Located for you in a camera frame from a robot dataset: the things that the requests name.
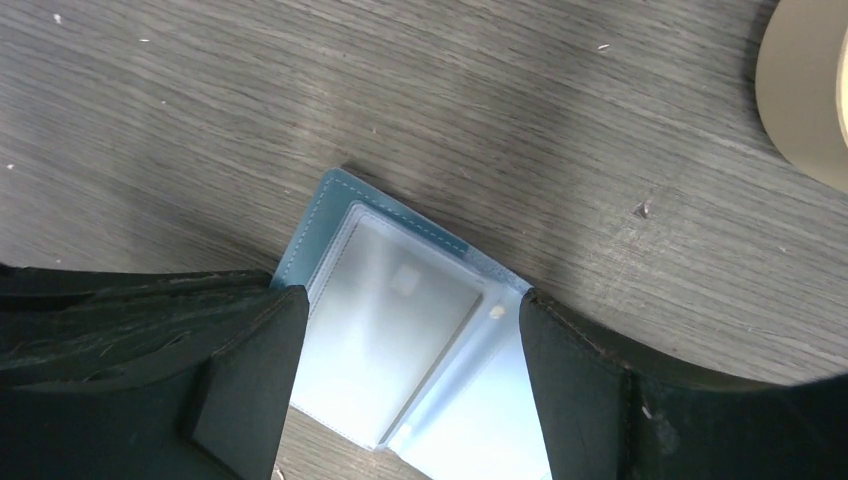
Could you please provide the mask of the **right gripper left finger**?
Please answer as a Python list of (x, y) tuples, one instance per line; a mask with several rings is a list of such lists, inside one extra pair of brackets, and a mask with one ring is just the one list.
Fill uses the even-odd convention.
[(5, 479), (268, 479), (305, 337), (262, 270), (3, 266)]

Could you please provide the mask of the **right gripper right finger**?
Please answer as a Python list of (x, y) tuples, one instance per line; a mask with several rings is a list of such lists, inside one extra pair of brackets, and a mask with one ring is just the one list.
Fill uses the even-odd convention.
[(781, 386), (701, 367), (538, 289), (520, 335), (555, 479), (843, 479), (847, 379)]

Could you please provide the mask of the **blue card holder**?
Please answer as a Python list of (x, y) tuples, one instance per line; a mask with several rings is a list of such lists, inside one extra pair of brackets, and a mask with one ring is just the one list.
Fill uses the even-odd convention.
[(433, 479), (546, 479), (548, 457), (519, 332), (528, 283), (390, 195), (335, 168), (322, 178), (273, 276), (308, 285), (349, 211), (364, 205), (487, 282), (484, 297), (383, 443)]

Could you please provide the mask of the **beige oval tray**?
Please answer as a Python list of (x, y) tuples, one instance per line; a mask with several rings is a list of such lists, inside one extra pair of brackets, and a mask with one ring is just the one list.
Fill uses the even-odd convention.
[(782, 0), (757, 56), (764, 130), (801, 172), (847, 190), (847, 3)]

